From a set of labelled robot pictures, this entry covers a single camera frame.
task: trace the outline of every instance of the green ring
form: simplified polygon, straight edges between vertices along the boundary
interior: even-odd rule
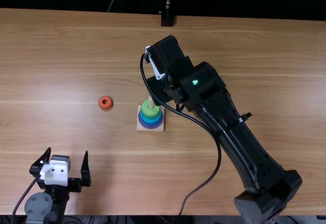
[[[142,104],[142,112],[147,117],[154,117],[160,112],[161,108],[154,105],[152,109],[148,108],[148,99],[146,99]]]

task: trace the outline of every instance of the green led light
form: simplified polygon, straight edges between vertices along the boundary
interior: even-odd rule
[[[193,84],[194,85],[197,85],[198,84],[198,80],[196,79],[196,80],[193,80]]]

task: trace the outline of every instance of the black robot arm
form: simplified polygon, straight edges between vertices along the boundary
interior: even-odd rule
[[[85,152],[80,169],[82,178],[68,176],[69,156],[53,155],[50,158],[50,155],[51,148],[48,148],[30,168],[30,173],[37,178],[37,183],[44,192],[38,192],[26,201],[26,224],[61,224],[69,193],[81,192],[83,186],[91,186],[88,151]]]
[[[192,111],[235,165],[245,188],[234,199],[241,215],[248,223],[275,223],[302,184],[300,175],[268,155],[245,124],[251,114],[238,113],[216,70],[206,62],[193,66],[173,36],[148,46],[145,59],[155,72],[147,83],[156,97]]]

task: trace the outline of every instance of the orange ring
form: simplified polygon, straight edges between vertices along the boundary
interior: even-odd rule
[[[101,109],[109,109],[113,106],[113,101],[109,96],[103,96],[98,100]]]

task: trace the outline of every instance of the wooden base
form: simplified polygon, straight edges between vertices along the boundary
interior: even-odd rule
[[[142,108],[142,106],[139,105],[139,106],[138,106],[138,112],[137,112],[137,131],[156,131],[156,132],[164,132],[164,121],[165,121],[165,118],[164,118],[164,116],[165,116],[165,115],[164,115],[164,107],[163,107],[163,106],[160,106],[161,111],[162,111],[162,113],[163,113],[163,122],[160,124],[159,127],[156,127],[156,128],[154,128],[154,129],[147,129],[147,128],[143,127],[143,126],[141,125],[141,123],[139,122],[139,120],[138,120],[138,114],[139,114],[139,111],[141,111],[141,108]]]

